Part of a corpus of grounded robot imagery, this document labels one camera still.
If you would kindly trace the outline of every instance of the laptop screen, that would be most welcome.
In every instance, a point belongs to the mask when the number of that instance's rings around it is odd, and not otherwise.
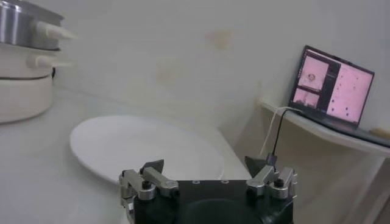
[[[358,124],[374,73],[306,47],[291,102]]]

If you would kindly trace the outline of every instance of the white appliance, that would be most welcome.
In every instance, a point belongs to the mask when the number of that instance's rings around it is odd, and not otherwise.
[[[36,116],[51,104],[59,40],[75,36],[62,16],[26,1],[0,2],[0,122]]]

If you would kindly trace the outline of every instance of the countertop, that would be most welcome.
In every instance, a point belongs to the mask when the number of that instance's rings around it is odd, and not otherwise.
[[[40,116],[0,124],[1,223],[118,223],[123,214],[118,187],[78,163],[69,148],[69,134],[91,117],[159,116],[58,87],[53,95],[52,107]],[[216,129],[160,118],[189,128],[213,144],[224,159],[224,178],[250,178]]]

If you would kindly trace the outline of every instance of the pink screen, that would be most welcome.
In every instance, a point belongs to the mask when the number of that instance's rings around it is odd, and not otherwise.
[[[358,122],[370,88],[372,75],[341,64],[327,114]]]
[[[331,94],[327,114],[346,121],[358,122],[363,111],[373,75],[317,52],[308,51],[341,64],[335,87]],[[298,85],[309,88],[315,92],[321,91],[327,70],[328,64],[307,56],[303,64],[302,75],[298,81]],[[319,95],[297,89],[293,102],[299,102],[308,107],[316,107],[318,98]]]

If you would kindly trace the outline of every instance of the metal bracket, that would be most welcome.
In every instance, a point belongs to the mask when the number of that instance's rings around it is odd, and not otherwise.
[[[119,176],[121,205],[126,210],[128,221],[133,224],[133,200],[137,195],[140,200],[148,201],[155,198],[156,187],[145,182],[134,170],[123,170]]]
[[[278,172],[272,166],[264,166],[262,170],[252,179],[247,180],[246,184],[250,191],[253,191],[257,196],[264,194],[266,185],[274,182],[278,178]]]
[[[298,183],[298,174],[295,173],[292,168],[284,168],[279,175],[279,184],[281,186],[277,186],[275,182],[270,184],[271,195],[277,199],[286,199],[289,196],[296,198],[296,187]]]
[[[179,183],[175,180],[170,180],[163,176],[160,172],[152,167],[147,167],[143,170],[145,180],[156,185],[162,196],[176,198],[179,196]]]

